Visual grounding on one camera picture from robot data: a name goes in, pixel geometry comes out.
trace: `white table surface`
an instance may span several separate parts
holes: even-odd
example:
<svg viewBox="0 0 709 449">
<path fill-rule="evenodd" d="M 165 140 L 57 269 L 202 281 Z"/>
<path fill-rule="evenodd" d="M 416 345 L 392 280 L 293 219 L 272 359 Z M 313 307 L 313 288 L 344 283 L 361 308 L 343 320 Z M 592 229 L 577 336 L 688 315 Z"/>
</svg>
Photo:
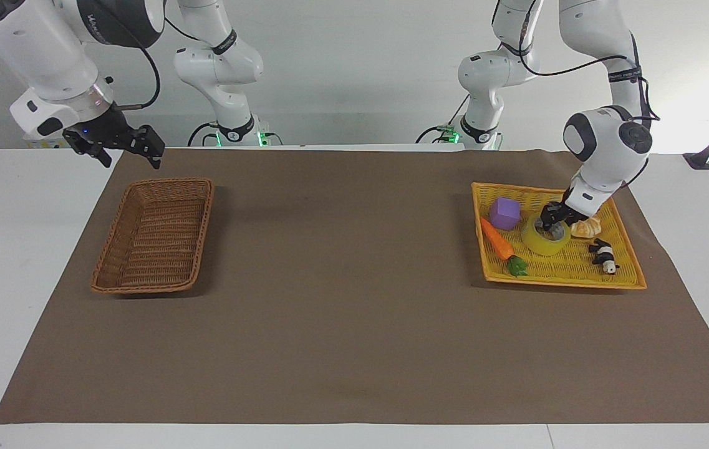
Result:
<svg viewBox="0 0 709 449">
<path fill-rule="evenodd" d="M 376 151 L 442 148 L 460 149 L 459 145 L 346 147 Z M 118 152 L 112 156 L 118 158 Z M 0 150 L 0 399 L 110 174 L 111 170 L 68 150 Z M 678 157 L 653 156 L 632 190 L 709 326 L 709 173 L 690 170 Z M 703 449 L 709 447 L 709 424 L 35 424 L 0 426 L 0 447 Z"/>
</svg>

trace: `brown paper sheet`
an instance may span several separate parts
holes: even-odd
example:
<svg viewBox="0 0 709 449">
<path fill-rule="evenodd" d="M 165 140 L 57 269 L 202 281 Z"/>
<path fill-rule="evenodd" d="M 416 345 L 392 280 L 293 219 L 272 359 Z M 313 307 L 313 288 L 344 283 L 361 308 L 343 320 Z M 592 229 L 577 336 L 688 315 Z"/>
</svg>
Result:
<svg viewBox="0 0 709 449">
<path fill-rule="evenodd" d="M 0 423 L 709 422 L 708 327 L 628 191 L 648 290 L 483 280 L 471 182 L 564 188 L 576 168 L 542 151 L 125 156 Z M 124 188 L 173 176 L 217 185 L 197 285 L 92 293 Z"/>
</svg>

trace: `yellow basket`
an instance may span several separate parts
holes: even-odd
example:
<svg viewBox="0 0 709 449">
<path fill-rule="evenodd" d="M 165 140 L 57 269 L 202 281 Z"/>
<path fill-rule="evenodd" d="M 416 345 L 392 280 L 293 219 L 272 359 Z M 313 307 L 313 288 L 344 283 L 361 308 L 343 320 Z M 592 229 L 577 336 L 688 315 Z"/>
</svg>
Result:
<svg viewBox="0 0 709 449">
<path fill-rule="evenodd" d="M 599 211 L 603 229 L 599 238 L 612 245 L 615 261 L 620 266 L 617 274 L 609 276 L 603 273 L 600 265 L 592 264 L 593 254 L 588 247 L 594 239 L 573 238 L 561 253 L 550 258 L 532 253 L 521 242 L 521 231 L 526 220 L 538 214 L 547 203 L 561 201 L 564 191 L 477 182 L 474 182 L 471 188 L 474 213 L 476 213 L 476 235 L 479 236 L 479 252 L 482 255 L 482 270 L 488 281 L 625 290 L 648 288 L 614 200 L 606 201 Z M 490 206 L 500 196 L 520 202 L 521 222 L 514 230 L 499 229 L 499 233 L 512 244 L 516 255 L 528 262 L 529 276 L 520 276 L 520 278 L 512 276 L 506 269 L 506 262 L 498 258 L 490 242 L 483 236 L 480 217 L 489 219 Z"/>
</svg>

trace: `tape roll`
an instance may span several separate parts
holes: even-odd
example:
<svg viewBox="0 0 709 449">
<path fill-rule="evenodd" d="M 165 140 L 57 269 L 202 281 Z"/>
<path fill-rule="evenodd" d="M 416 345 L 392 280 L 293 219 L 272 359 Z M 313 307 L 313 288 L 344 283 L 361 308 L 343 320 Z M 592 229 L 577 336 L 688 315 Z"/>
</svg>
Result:
<svg viewBox="0 0 709 449">
<path fill-rule="evenodd" d="M 554 256 L 559 254 L 565 245 L 571 241 L 571 228 L 562 223 L 554 224 L 551 236 L 548 239 L 540 232 L 543 230 L 543 220 L 539 216 L 532 216 L 526 222 L 521 234 L 521 240 L 532 252 L 540 256 Z"/>
</svg>

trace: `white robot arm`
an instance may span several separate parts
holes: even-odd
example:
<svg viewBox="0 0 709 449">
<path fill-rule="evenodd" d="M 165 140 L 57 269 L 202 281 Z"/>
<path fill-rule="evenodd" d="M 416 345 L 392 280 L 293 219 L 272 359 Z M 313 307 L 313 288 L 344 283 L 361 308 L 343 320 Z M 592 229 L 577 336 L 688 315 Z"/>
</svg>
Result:
<svg viewBox="0 0 709 449">
<path fill-rule="evenodd" d="M 153 2 L 133 0 L 112 11 L 81 0 L 63 0 L 60 7 L 51 0 L 0 0 L 0 57 L 29 85 L 10 108 L 27 135 L 63 133 L 75 152 L 106 167 L 111 159 L 104 148 L 140 154 L 153 167 L 160 166 L 163 140 L 148 125 L 137 130 L 127 125 L 112 89 L 81 44 L 151 45 L 163 29 L 163 5 L 158 23 Z M 125 16 L 138 17 L 132 22 L 135 36 L 118 20 Z M 140 20 L 142 16 L 149 20 Z"/>
<path fill-rule="evenodd" d="M 186 30 L 205 46 L 179 49 L 177 75 L 211 102 L 224 145 L 260 145 L 260 119 L 242 85 L 263 74 L 263 58 L 238 38 L 222 0 L 178 0 Z"/>
<path fill-rule="evenodd" d="M 468 111 L 456 122 L 466 148 L 483 148 L 494 139 L 503 110 L 498 90 L 538 74 L 533 35 L 543 1 L 499 0 L 492 22 L 499 49 L 466 57 L 460 65 L 460 83 L 471 94 Z M 606 66 L 613 105 L 568 120 L 565 145 L 583 166 L 562 203 L 543 210 L 547 228 L 596 214 L 624 182 L 641 173 L 653 143 L 649 128 L 654 117 L 636 42 L 617 0 L 560 0 L 559 27 L 566 45 Z"/>
</svg>

